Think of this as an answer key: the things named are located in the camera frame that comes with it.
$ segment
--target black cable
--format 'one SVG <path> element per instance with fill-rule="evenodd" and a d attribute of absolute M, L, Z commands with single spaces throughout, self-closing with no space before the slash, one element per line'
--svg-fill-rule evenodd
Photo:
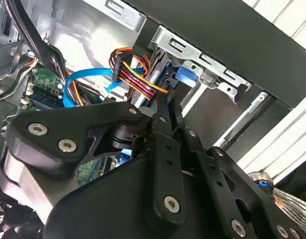
<path fill-rule="evenodd" d="M 16 77 L 14 83 L 12 84 L 12 86 L 11 86 L 6 92 L 3 92 L 3 93 L 0 95 L 0 99 L 3 98 L 3 97 L 5 97 L 5 96 L 7 96 L 7 95 L 9 95 L 10 93 L 12 93 L 12 92 L 14 91 L 14 89 L 17 87 L 17 85 L 18 85 L 18 83 L 19 83 L 19 81 L 20 81 L 20 78 L 21 78 L 22 74 L 23 74 L 26 70 L 28 70 L 28 69 L 29 69 L 29 67 L 27 66 L 27 67 L 23 67 L 23 68 L 21 68 L 21 69 L 19 70 L 19 72 L 18 72 L 18 74 L 17 74 L 17 77 Z"/>
<path fill-rule="evenodd" d="M 46 68 L 52 68 L 48 45 L 41 39 L 21 1 L 2 0 L 2 2 L 5 4 L 9 17 L 29 48 Z"/>
<path fill-rule="evenodd" d="M 12 60 L 12 64 L 11 64 L 11 67 L 10 67 L 10 71 L 8 73 L 8 75 L 12 75 L 17 67 L 18 67 L 18 64 L 19 64 L 19 61 L 20 61 L 20 58 L 22 56 L 22 50 L 23 50 L 23 46 L 24 46 L 25 42 L 22 40 L 22 41 L 19 41 L 19 46 L 14 54 L 14 57 L 13 57 L 13 60 Z"/>

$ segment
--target black wire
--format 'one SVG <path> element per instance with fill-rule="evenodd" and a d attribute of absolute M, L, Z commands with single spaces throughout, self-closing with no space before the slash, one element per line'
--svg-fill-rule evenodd
<path fill-rule="evenodd" d="M 125 70 L 130 76 L 134 77 L 135 79 L 138 79 L 140 81 L 140 84 L 147 86 L 151 91 L 156 92 L 156 89 L 154 89 L 152 86 L 150 86 L 148 83 L 142 81 L 141 79 L 139 79 L 136 75 L 134 75 L 126 66 L 122 67 L 123 70 Z"/>
<path fill-rule="evenodd" d="M 13 57 L 13 60 L 12 60 L 12 64 L 11 64 L 11 67 L 10 67 L 10 71 L 8 73 L 8 75 L 12 75 L 17 67 L 18 67 L 18 64 L 19 64 L 19 61 L 20 61 L 20 58 L 22 56 L 22 50 L 23 50 L 23 46 L 24 46 L 25 42 L 22 40 L 22 41 L 19 41 L 19 46 L 14 54 L 14 57 Z"/>
<path fill-rule="evenodd" d="M 0 99 L 3 98 L 3 97 L 5 97 L 5 96 L 7 96 L 7 95 L 9 95 L 10 93 L 12 93 L 12 92 L 14 91 L 14 89 L 17 87 L 18 83 L 20 82 L 20 78 L 21 78 L 22 74 L 23 74 L 26 70 L 28 70 L 28 69 L 29 69 L 29 67 L 23 67 L 23 68 L 21 68 L 21 69 L 19 70 L 19 72 L 18 72 L 18 74 L 17 74 L 17 77 L 16 77 L 14 83 L 12 84 L 12 86 L 11 86 L 7 91 L 3 92 L 3 93 L 0 95 Z"/>
<path fill-rule="evenodd" d="M 19 31 L 29 48 L 34 52 L 39 61 L 51 72 L 54 68 L 50 61 L 48 45 L 42 41 L 37 29 L 27 15 L 20 0 L 2 0 L 9 17 Z"/>

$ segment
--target silver metal frame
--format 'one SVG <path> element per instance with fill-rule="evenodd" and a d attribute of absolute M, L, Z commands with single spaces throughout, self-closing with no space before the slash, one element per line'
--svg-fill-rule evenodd
<path fill-rule="evenodd" d="M 246 172 L 267 172 L 274 183 L 306 161 L 306 98 L 237 164 Z"/>
<path fill-rule="evenodd" d="M 53 207 L 65 195 L 79 185 L 73 176 L 70 179 L 53 179 L 39 171 L 25 166 L 8 151 L 3 167 L 0 168 L 0 186 L 4 193 L 36 210 L 45 224 Z"/>

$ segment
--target bolt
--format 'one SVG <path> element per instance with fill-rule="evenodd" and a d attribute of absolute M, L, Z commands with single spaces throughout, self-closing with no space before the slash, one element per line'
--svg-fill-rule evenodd
<path fill-rule="evenodd" d="M 32 123 L 28 126 L 28 130 L 30 133 L 37 135 L 37 136 L 42 136 L 48 133 L 48 128 L 41 124 L 41 123 Z"/>
<path fill-rule="evenodd" d="M 191 136 L 193 136 L 193 137 L 195 137 L 195 136 L 196 136 L 195 132 L 194 132 L 194 131 L 192 131 L 192 130 L 189 130 L 189 131 L 188 131 L 188 133 L 189 133 Z"/>
<path fill-rule="evenodd" d="M 289 230 L 290 230 L 291 233 L 296 237 L 296 239 L 301 239 L 301 237 L 299 236 L 298 232 L 296 232 L 295 229 L 289 228 Z"/>
<path fill-rule="evenodd" d="M 219 149 L 216 150 L 216 153 L 219 155 L 219 156 L 224 156 L 223 152 Z"/>
<path fill-rule="evenodd" d="M 179 212 L 179 203 L 178 201 L 172 196 L 166 196 L 164 198 L 164 206 L 171 212 L 171 213 L 178 213 Z"/>
<path fill-rule="evenodd" d="M 284 238 L 288 238 L 287 231 L 281 225 L 277 225 L 277 230 Z"/>
<path fill-rule="evenodd" d="M 238 220 L 232 220 L 232 228 L 234 232 L 237 233 L 241 238 L 244 238 L 246 236 L 246 231 L 243 225 Z"/>
<path fill-rule="evenodd" d="M 134 110 L 134 109 L 132 109 L 132 108 L 129 108 L 129 111 L 130 111 L 132 114 L 134 114 L 134 115 L 136 115 L 136 114 L 138 113 L 136 110 Z"/>
<path fill-rule="evenodd" d="M 163 117 L 160 117 L 159 119 L 160 119 L 161 121 L 163 121 L 164 123 L 167 122 L 167 120 L 166 120 L 165 118 L 163 118 Z"/>
<path fill-rule="evenodd" d="M 77 149 L 77 144 L 69 139 L 60 140 L 58 146 L 65 153 L 73 153 Z"/>

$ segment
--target metal tab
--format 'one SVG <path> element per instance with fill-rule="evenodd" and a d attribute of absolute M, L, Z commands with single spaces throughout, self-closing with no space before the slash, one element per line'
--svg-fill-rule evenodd
<path fill-rule="evenodd" d="M 120 0 L 83 0 L 127 28 L 139 33 L 146 17 Z"/>
<path fill-rule="evenodd" d="M 248 89 L 251 87 L 248 81 L 162 26 L 158 28 L 152 42 L 179 59 L 196 62 L 235 87 L 239 87 L 241 84 L 246 85 Z"/>

